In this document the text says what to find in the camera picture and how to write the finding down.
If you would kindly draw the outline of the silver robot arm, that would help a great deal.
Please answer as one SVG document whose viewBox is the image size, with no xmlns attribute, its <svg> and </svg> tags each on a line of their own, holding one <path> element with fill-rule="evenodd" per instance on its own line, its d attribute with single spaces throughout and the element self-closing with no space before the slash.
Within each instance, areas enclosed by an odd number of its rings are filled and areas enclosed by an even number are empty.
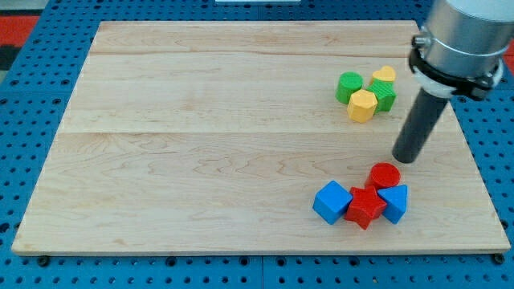
<svg viewBox="0 0 514 289">
<path fill-rule="evenodd" d="M 504 73 L 513 0 L 436 0 L 411 40 L 410 70 L 438 98 L 484 100 Z"/>
</svg>

